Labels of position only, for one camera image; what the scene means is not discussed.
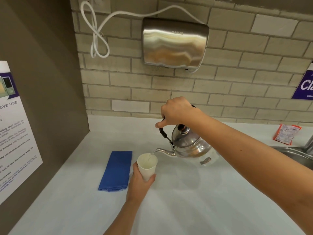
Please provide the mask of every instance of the metal kettle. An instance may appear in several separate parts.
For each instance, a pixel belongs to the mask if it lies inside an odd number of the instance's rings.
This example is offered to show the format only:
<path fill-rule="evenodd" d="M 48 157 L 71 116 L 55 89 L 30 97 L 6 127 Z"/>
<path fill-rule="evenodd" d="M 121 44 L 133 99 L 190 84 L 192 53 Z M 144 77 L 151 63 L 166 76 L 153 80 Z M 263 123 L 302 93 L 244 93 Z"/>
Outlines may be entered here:
<path fill-rule="evenodd" d="M 171 140 L 163 131 L 163 128 L 160 129 L 160 133 L 170 142 L 172 151 L 157 149 L 156 152 L 162 152 L 170 157 L 200 158 L 212 148 L 212 146 L 204 141 L 204 139 L 183 124 L 175 126 L 172 132 Z M 199 163 L 203 165 L 210 160 L 210 157 L 204 157 L 199 161 Z"/>

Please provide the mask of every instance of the electrical outlet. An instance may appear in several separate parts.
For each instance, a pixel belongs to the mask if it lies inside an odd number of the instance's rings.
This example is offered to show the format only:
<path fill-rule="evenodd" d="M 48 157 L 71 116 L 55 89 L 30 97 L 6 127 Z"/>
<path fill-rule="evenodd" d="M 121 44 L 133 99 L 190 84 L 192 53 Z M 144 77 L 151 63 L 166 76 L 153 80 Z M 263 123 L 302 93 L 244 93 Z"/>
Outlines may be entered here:
<path fill-rule="evenodd" d="M 91 0 L 78 0 L 79 5 L 82 1 L 88 1 L 91 3 Z M 111 13 L 111 0 L 94 0 L 94 11 L 95 12 L 101 12 L 101 13 Z M 89 7 L 87 5 L 84 6 L 85 11 L 90 11 Z"/>

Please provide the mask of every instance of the brown wall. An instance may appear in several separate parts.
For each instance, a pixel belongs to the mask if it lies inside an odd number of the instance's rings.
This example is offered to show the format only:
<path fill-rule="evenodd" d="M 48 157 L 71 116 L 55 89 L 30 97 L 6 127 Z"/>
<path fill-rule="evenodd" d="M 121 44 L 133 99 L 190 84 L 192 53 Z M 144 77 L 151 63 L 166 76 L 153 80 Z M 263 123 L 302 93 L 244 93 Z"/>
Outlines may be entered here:
<path fill-rule="evenodd" d="M 0 0 L 0 33 L 44 162 L 0 205 L 5 235 L 89 128 L 69 0 Z"/>
<path fill-rule="evenodd" d="M 313 14 L 313 0 L 219 0 L 253 7 L 265 7 L 303 14 Z"/>

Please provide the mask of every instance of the sink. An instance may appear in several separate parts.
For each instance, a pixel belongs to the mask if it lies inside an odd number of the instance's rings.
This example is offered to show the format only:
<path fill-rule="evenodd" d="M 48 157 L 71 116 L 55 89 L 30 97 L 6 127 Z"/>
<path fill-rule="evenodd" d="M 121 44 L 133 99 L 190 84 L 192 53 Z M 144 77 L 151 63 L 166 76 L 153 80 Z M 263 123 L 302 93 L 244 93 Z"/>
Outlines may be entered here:
<path fill-rule="evenodd" d="M 285 154 L 286 156 L 290 157 L 291 159 L 299 162 L 303 166 L 313 170 L 313 157 L 302 152 L 300 148 L 288 148 L 288 147 L 273 147 L 277 151 Z"/>

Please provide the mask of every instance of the blue cloth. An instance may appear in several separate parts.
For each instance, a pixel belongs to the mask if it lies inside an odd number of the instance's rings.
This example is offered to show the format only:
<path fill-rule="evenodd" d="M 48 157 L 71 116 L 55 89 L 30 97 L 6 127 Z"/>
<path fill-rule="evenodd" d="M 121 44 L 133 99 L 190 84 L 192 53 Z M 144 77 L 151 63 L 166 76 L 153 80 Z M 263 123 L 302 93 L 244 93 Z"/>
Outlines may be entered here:
<path fill-rule="evenodd" d="M 99 190 L 111 192 L 127 188 L 132 154 L 133 151 L 113 151 L 111 153 Z"/>

